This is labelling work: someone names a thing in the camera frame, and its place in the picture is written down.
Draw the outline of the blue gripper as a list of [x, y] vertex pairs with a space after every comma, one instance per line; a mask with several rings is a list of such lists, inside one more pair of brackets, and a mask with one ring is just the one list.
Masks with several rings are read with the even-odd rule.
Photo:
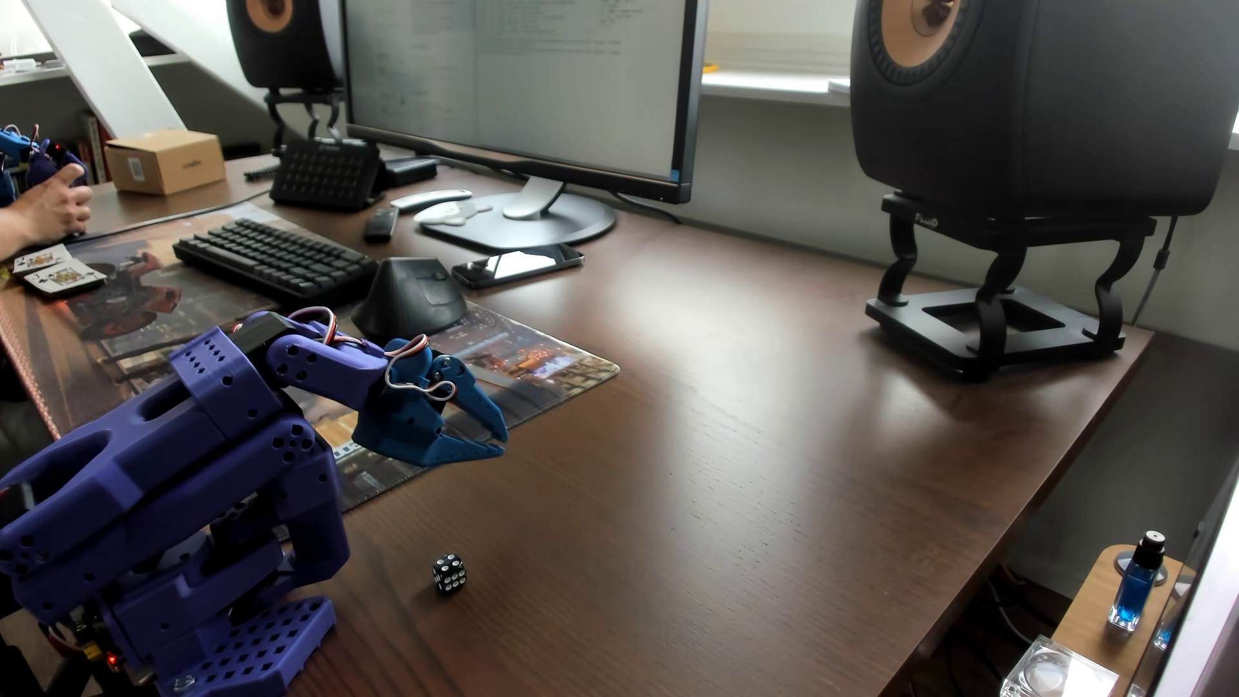
[[435, 357], [426, 338], [392, 340], [382, 378], [357, 413], [353, 441], [364, 449], [419, 467], [503, 456], [502, 444], [444, 433], [442, 407], [457, 405], [488, 436], [508, 441], [502, 410], [458, 357]]

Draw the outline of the person's hand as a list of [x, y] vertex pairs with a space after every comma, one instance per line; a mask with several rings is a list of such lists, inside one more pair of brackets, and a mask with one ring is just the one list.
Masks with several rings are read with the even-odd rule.
[[85, 168], [68, 163], [50, 180], [19, 196], [1, 209], [1, 255], [12, 258], [24, 248], [48, 248], [71, 234], [85, 232], [92, 189], [74, 184]]

